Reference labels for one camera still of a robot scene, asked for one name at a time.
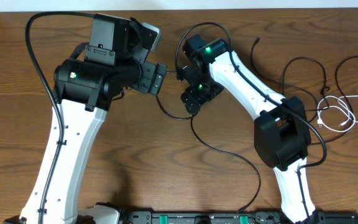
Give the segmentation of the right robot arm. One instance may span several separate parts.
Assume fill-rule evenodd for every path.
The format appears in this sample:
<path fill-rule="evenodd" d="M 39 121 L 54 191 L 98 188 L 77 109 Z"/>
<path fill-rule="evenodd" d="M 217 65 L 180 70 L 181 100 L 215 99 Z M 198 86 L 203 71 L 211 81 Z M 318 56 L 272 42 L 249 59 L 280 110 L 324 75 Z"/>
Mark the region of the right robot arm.
<path fill-rule="evenodd" d="M 196 34 L 182 50 L 192 64 L 178 75 L 189 83 L 181 95 L 187 112 L 197 114 L 204 103 L 228 90 L 254 121 L 254 147 L 275 173 L 283 214 L 292 223 L 310 223 L 316 207 L 300 168 L 311 143 L 302 101 L 286 99 L 261 82 L 223 39 L 206 43 Z"/>

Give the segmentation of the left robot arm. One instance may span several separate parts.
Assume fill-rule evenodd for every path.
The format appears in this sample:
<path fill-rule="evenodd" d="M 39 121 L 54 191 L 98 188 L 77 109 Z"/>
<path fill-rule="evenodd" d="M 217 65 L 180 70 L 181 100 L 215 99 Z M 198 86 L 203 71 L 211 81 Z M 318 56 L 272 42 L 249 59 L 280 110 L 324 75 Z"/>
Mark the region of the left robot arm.
<path fill-rule="evenodd" d="M 94 139 L 111 103 L 131 88 L 157 95 L 167 72 L 147 61 L 160 30 L 134 18 L 92 15 L 91 36 L 54 73 L 46 91 L 53 105 L 50 135 L 25 207 L 8 223 L 124 223 L 109 203 L 78 209 L 81 182 Z"/>

